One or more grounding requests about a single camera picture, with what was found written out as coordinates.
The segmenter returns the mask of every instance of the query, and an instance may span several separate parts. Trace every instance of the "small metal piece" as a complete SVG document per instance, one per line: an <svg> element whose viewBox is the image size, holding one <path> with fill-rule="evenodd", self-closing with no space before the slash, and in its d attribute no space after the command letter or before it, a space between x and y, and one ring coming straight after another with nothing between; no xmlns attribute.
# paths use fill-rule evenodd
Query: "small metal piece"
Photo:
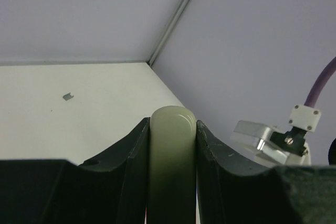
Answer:
<svg viewBox="0 0 336 224"><path fill-rule="evenodd" d="M293 140L292 137L287 137L287 138L285 139L285 143L286 143L286 144L292 144L293 142L294 142L294 140Z"/></svg>
<svg viewBox="0 0 336 224"><path fill-rule="evenodd" d="M74 95L71 95L71 93L67 93L65 95L63 95L63 99L68 101L70 99L74 98Z"/></svg>

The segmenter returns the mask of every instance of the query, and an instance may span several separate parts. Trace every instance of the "white table surface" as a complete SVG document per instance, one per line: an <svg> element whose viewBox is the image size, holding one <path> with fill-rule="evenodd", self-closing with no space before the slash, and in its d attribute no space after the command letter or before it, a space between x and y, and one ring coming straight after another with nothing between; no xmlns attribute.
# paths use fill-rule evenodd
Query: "white table surface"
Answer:
<svg viewBox="0 0 336 224"><path fill-rule="evenodd" d="M65 101L67 93L74 97ZM146 63L2 66L0 104L0 159L75 164L122 139L155 110L183 106Z"/></svg>

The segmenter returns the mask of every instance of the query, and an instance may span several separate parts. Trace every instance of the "white wall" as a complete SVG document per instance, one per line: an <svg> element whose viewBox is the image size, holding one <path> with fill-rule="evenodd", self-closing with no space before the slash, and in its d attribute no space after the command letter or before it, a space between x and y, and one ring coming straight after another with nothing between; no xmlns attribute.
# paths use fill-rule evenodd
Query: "white wall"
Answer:
<svg viewBox="0 0 336 224"><path fill-rule="evenodd" d="M0 0L0 63L146 60L179 0Z"/></svg>
<svg viewBox="0 0 336 224"><path fill-rule="evenodd" d="M154 70L228 143L240 119L289 129L292 107L335 55L335 0L192 0ZM315 164L327 164L336 138L335 97L334 76L307 137Z"/></svg>

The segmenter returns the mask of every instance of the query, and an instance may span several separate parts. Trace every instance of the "cylindrical object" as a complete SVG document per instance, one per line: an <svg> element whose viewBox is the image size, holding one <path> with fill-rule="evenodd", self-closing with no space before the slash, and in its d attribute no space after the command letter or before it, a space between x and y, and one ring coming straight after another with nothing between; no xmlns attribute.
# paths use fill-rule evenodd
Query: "cylindrical object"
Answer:
<svg viewBox="0 0 336 224"><path fill-rule="evenodd" d="M150 122L147 224L196 223L196 119L167 106Z"/></svg>

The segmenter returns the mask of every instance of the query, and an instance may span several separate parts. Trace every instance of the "white panel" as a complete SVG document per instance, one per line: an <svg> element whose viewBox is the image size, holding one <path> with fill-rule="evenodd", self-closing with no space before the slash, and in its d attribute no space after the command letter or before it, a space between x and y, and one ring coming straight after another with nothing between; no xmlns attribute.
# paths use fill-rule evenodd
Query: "white panel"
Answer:
<svg viewBox="0 0 336 224"><path fill-rule="evenodd" d="M228 143L240 119L289 129L292 107L335 55L335 0L192 0L154 70ZM315 164L328 162L336 137L335 97L332 77L307 136Z"/></svg>
<svg viewBox="0 0 336 224"><path fill-rule="evenodd" d="M179 0L0 0L0 63L145 60Z"/></svg>
<svg viewBox="0 0 336 224"><path fill-rule="evenodd" d="M0 80L0 159L80 164L155 110L182 106L145 63L0 67Z"/></svg>

